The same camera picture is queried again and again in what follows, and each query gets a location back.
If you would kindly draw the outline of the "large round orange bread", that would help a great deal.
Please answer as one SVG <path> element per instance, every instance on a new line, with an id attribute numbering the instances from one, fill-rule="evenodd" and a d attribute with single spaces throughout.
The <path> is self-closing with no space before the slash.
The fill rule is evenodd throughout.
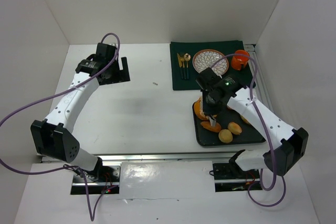
<path id="1" fill-rule="evenodd" d="M 195 115 L 202 121 L 209 121 L 209 117 L 203 112 L 203 99 L 199 97 L 197 101 L 193 104 L 193 111 Z"/>

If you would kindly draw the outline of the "metal tongs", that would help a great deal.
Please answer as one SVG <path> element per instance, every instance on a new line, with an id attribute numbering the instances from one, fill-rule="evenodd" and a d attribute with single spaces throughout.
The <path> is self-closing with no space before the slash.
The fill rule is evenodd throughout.
<path id="1" fill-rule="evenodd" d="M 208 115 L 208 119 L 209 119 L 209 122 L 211 124 L 211 127 L 215 127 L 216 126 L 216 117 L 217 115 Z"/>

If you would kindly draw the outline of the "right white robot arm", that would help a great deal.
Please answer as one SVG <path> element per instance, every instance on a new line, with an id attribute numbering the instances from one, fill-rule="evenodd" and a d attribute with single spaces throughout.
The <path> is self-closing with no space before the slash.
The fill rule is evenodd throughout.
<path id="1" fill-rule="evenodd" d="M 268 142 L 267 150 L 238 151 L 230 163 L 239 171 L 270 169 L 277 176 L 284 176 L 305 153 L 308 132 L 295 129 L 271 112 L 254 95 L 253 89 L 241 84 L 238 78 L 218 76 L 206 68 L 197 77 L 201 88 L 205 120 L 212 129 L 220 126 L 219 118 L 226 109 L 242 116 Z"/>

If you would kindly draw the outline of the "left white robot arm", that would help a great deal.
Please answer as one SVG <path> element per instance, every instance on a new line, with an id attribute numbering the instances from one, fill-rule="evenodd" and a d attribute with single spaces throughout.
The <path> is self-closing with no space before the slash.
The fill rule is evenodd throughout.
<path id="1" fill-rule="evenodd" d="M 94 182 L 113 169 L 83 150 L 72 132 L 86 102 L 100 86 L 130 81 L 127 59 L 118 58 L 116 52 L 116 45 L 98 43 L 96 52 L 78 63 L 69 92 L 42 121 L 35 120 L 30 127 L 38 154 L 78 166 Z"/>

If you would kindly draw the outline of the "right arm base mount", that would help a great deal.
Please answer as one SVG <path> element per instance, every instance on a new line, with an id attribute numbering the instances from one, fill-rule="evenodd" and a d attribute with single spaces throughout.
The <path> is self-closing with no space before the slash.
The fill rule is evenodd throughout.
<path id="1" fill-rule="evenodd" d="M 236 192 L 261 190 L 260 173 L 257 169 L 247 172 L 240 170 L 229 162 L 228 158 L 212 158 L 212 168 L 209 174 L 213 177 L 216 192 Z"/>

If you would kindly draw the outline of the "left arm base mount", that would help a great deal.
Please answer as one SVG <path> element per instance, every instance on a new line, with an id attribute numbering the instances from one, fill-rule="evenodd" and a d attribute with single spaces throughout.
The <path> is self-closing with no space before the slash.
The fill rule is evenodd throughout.
<path id="1" fill-rule="evenodd" d="M 77 168 L 69 168 L 69 165 L 64 165 L 67 170 L 73 172 L 73 178 L 71 183 L 71 195 L 85 195 L 86 194 L 86 184 L 88 187 L 88 193 L 90 195 L 99 194 L 118 194 L 119 193 L 119 183 L 121 174 L 121 164 L 112 163 L 112 165 L 107 165 L 103 168 L 102 174 L 98 177 L 94 177 L 87 171 L 81 171 Z"/>

